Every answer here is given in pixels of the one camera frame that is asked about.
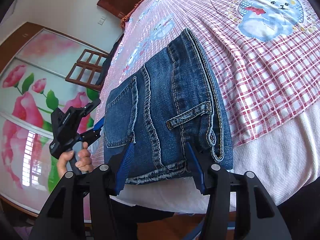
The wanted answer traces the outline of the person's left hand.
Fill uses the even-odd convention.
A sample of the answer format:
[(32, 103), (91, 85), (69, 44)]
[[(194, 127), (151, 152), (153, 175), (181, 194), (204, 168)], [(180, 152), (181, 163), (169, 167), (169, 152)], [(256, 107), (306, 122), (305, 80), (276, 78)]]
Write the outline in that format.
[(92, 165), (92, 158), (91, 153), (88, 150), (88, 143), (83, 142), (82, 143), (82, 149), (78, 152), (74, 152), (73, 150), (68, 152), (63, 152), (56, 164), (57, 172), (59, 175), (59, 178), (61, 179), (62, 176), (67, 172), (67, 163), (72, 160), (74, 155), (77, 158), (77, 162), (75, 163), (75, 166), (81, 171), (81, 172), (92, 172), (94, 170), (94, 167)]

